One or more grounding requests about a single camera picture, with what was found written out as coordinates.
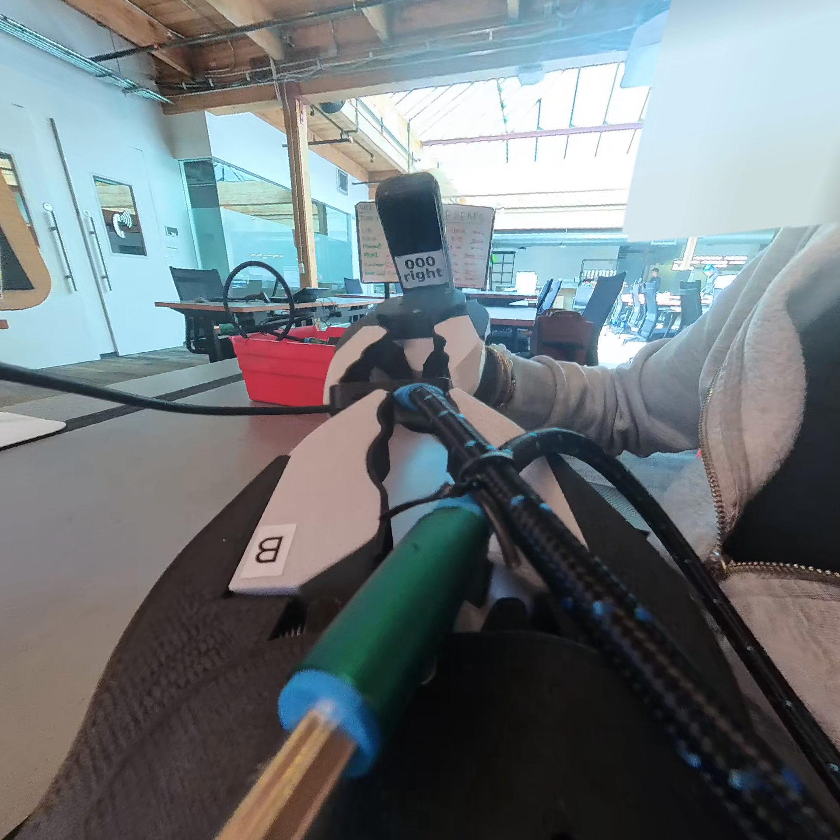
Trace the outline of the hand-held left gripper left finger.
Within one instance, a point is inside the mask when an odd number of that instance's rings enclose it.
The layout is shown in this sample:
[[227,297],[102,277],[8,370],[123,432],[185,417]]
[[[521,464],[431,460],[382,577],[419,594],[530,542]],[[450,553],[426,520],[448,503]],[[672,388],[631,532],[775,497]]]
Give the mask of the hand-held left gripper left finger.
[[351,597],[392,544],[381,515],[393,429],[391,397],[375,390],[295,447],[228,589]]

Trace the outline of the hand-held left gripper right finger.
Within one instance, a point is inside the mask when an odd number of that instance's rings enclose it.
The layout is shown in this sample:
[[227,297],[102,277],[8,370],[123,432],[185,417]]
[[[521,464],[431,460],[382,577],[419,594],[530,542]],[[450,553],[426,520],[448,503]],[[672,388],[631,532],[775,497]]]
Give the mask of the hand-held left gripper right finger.
[[549,457],[521,455],[516,424],[461,392],[400,389],[396,417],[430,434],[455,483],[402,539],[437,566],[476,566],[492,530],[531,566],[583,566],[585,545]]

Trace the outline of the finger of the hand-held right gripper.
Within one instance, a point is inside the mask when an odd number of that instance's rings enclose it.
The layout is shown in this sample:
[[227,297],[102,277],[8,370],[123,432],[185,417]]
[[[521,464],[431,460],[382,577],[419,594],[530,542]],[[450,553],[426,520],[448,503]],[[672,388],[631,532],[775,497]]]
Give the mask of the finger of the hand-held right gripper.
[[376,392],[391,392],[408,383],[404,349],[384,327],[356,324],[337,349],[324,382],[324,405],[348,408]]
[[460,315],[433,326],[433,349],[423,363],[425,380],[446,380],[475,396],[484,370],[488,315]]

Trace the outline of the person's right forearm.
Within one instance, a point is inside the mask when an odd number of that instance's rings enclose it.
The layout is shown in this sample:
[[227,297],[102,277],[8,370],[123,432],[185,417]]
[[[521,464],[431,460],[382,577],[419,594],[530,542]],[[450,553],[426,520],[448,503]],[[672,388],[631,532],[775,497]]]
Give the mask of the person's right forearm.
[[684,332],[613,369],[526,360],[492,346],[485,372],[488,378],[494,353],[491,404],[526,430],[566,428],[612,455],[696,448],[701,405],[759,296],[746,282],[733,283]]

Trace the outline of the whiteboard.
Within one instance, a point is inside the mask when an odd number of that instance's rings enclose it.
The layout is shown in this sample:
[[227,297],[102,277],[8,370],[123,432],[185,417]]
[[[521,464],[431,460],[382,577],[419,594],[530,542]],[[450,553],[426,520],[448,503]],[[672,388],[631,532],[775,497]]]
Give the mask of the whiteboard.
[[391,250],[375,203],[359,202],[354,211],[362,283],[396,284],[397,275]]
[[445,233],[459,289],[483,289],[487,283],[496,210],[490,206],[445,204]]

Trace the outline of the red plastic bin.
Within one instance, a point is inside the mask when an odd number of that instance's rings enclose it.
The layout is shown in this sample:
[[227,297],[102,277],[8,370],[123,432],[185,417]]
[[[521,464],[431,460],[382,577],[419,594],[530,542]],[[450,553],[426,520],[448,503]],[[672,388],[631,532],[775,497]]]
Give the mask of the red plastic bin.
[[284,406],[323,404],[324,385],[344,326],[296,327],[285,339],[253,332],[230,338],[249,398]]

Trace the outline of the brown chair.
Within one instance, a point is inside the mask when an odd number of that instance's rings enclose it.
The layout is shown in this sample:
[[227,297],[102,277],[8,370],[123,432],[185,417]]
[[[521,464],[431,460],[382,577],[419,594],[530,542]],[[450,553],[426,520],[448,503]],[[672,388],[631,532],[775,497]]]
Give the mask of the brown chair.
[[577,311],[551,309],[535,319],[530,339],[532,357],[583,364],[592,336],[592,324]]

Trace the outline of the black office chair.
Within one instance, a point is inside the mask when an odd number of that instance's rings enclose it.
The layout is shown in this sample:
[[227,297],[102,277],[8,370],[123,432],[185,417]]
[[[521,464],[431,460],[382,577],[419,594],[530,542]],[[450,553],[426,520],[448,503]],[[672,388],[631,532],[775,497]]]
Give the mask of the black office chair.
[[[170,267],[179,301],[222,303],[223,283],[216,269]],[[184,315],[185,347],[193,354],[204,354],[209,361],[217,362],[235,357],[228,339],[210,335],[208,322],[195,320],[192,314]]]
[[625,278],[626,272],[622,271],[610,276],[603,276],[595,283],[590,299],[582,312],[584,320],[591,324],[590,338],[584,352],[585,365],[595,366],[598,364],[597,346],[601,331],[622,292]]

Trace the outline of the wooden desk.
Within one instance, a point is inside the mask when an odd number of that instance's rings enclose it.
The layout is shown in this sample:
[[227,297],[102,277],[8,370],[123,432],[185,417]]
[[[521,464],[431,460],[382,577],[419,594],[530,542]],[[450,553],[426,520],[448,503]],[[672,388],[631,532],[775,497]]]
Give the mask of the wooden desk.
[[185,344],[194,354],[205,355],[212,363],[231,360],[235,357],[233,336],[239,330],[257,332],[259,326],[269,322],[275,330],[281,330],[289,322],[293,327],[318,325],[320,329],[329,326],[333,315],[339,323],[352,323],[369,310],[383,302],[383,297],[337,295],[321,297],[315,301],[294,305],[294,318],[289,316],[287,301],[175,301],[157,302],[157,308],[165,308],[183,315],[185,320]]

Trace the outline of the white door with window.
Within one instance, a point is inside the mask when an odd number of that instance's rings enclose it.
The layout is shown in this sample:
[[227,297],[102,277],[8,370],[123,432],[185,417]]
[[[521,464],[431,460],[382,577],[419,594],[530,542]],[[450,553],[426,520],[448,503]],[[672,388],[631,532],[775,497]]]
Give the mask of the white door with window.
[[108,143],[83,166],[82,219],[98,290],[119,355],[164,347],[170,329],[158,220],[143,153]]

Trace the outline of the person's grey hoodie torso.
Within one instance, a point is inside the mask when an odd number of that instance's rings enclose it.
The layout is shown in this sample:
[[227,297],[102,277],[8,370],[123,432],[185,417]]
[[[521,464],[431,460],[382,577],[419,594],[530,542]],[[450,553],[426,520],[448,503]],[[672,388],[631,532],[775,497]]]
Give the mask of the person's grey hoodie torso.
[[838,745],[838,224],[789,230],[704,370],[699,442],[724,594]]

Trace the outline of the black board with wooden rim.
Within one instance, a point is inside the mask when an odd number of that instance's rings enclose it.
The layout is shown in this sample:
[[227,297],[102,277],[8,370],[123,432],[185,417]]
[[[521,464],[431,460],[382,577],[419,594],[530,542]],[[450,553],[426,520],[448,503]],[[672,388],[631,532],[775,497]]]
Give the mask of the black board with wooden rim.
[[1,311],[36,308],[51,292],[51,277],[39,249],[11,154],[1,153]]

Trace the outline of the wooden post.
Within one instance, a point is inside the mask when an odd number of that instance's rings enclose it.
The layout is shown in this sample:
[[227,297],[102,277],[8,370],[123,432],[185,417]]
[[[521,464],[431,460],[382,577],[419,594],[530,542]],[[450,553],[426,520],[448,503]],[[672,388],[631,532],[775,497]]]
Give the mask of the wooden post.
[[294,82],[280,84],[301,287],[319,285],[308,153],[308,104]]

